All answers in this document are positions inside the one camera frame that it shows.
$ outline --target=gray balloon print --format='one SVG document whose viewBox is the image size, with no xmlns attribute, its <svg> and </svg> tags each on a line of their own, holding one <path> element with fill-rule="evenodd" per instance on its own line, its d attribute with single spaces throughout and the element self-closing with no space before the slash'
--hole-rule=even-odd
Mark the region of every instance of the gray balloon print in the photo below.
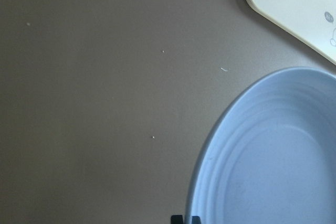
<svg viewBox="0 0 336 224">
<path fill-rule="evenodd" d="M 333 17 L 330 13 L 325 12 L 325 13 L 324 13 L 324 16 L 326 17 L 326 20 L 327 20 L 328 22 L 330 22 L 330 23 L 333 23 L 333 22 L 334 22 L 334 17 Z"/>
</svg>

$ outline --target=printed design on tray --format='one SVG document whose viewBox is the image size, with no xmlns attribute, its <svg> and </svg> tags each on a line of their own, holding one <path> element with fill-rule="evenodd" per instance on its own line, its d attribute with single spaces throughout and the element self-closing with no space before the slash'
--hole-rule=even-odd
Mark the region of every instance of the printed design on tray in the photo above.
<svg viewBox="0 0 336 224">
<path fill-rule="evenodd" d="M 334 23 L 334 17 L 329 12 L 325 12 L 324 17 L 326 18 L 328 22 L 332 24 Z M 335 32 L 336 32 L 336 28 L 334 28 L 334 31 L 332 32 L 332 38 L 330 39 L 330 44 L 334 47 L 336 47 Z"/>
</svg>

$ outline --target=white cutting board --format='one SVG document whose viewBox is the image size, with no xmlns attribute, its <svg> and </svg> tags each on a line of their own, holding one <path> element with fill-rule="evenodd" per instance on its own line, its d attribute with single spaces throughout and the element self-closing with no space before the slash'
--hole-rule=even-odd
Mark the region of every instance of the white cutting board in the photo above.
<svg viewBox="0 0 336 224">
<path fill-rule="evenodd" d="M 336 0 L 247 2 L 256 12 L 336 64 Z"/>
</svg>

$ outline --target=light blue plate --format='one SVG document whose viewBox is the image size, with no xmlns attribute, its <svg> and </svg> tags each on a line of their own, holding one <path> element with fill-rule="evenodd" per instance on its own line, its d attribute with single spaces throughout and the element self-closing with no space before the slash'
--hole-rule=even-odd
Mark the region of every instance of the light blue plate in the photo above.
<svg viewBox="0 0 336 224">
<path fill-rule="evenodd" d="M 223 114 L 198 158 L 186 224 L 336 223 L 336 78 L 270 74 Z"/>
</svg>

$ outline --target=gray table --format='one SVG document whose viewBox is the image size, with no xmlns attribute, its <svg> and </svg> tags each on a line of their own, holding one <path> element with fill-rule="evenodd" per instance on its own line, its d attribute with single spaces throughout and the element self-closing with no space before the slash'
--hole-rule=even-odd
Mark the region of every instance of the gray table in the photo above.
<svg viewBox="0 0 336 224">
<path fill-rule="evenodd" d="M 1 223 L 169 223 L 237 95 L 285 67 L 336 73 L 245 0 L 0 0 L 0 17 Z"/>
</svg>

